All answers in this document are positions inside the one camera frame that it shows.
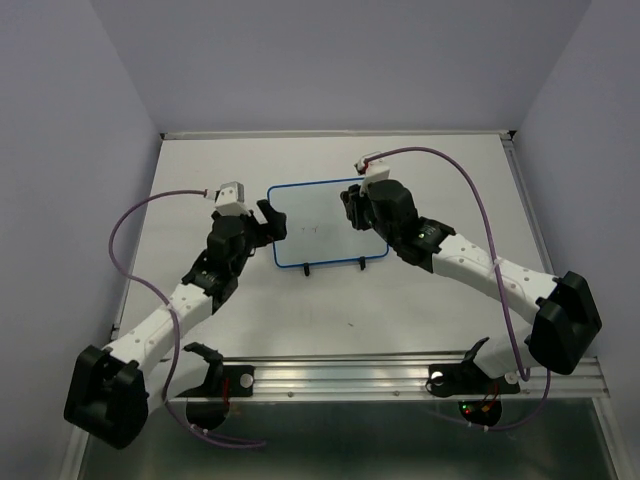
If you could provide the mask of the blue framed whiteboard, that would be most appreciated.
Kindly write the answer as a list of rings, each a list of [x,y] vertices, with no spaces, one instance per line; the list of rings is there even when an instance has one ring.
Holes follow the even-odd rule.
[[[285,269],[385,257],[384,240],[371,230],[355,230],[346,217],[340,194],[360,183],[344,178],[270,187],[267,199],[287,217],[286,238],[272,245],[275,264]]]

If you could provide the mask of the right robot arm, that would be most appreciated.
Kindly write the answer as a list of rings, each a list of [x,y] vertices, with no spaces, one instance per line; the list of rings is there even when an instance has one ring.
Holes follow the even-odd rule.
[[[588,282],[569,271],[540,273],[490,254],[452,227],[419,215],[396,180],[354,184],[340,199],[352,227],[372,230],[404,262],[460,282],[498,301],[526,322],[503,338],[478,340],[458,363],[433,364],[427,390],[440,398],[484,394],[518,369],[541,366],[572,374],[602,328]]]

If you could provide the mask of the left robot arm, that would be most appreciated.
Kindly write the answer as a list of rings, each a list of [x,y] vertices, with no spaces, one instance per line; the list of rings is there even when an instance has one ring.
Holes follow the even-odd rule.
[[[227,366],[218,351],[181,339],[229,300],[257,249],[285,239],[286,215],[266,199],[257,206],[263,222],[244,208],[217,208],[205,249],[161,306],[128,334],[78,355],[63,410],[67,422],[123,449],[152,411],[183,393],[213,399],[219,416],[232,399],[252,396],[253,385],[243,380],[253,378],[253,366]]]

